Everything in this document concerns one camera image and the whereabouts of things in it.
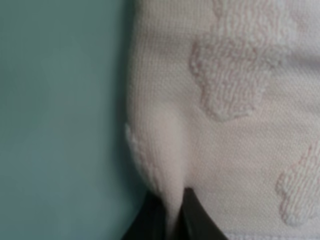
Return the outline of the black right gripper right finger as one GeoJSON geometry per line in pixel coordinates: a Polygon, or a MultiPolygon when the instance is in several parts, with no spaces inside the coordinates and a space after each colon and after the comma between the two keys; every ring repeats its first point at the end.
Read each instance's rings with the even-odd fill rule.
{"type": "Polygon", "coordinates": [[[178,220],[180,240],[227,240],[203,208],[192,188],[183,193],[178,220]]]}

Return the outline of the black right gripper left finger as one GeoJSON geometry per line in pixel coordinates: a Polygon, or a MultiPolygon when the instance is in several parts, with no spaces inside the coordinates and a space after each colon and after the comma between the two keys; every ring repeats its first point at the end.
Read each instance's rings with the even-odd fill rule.
{"type": "Polygon", "coordinates": [[[159,197],[147,192],[133,223],[122,240],[165,240],[166,210],[159,197]]]}

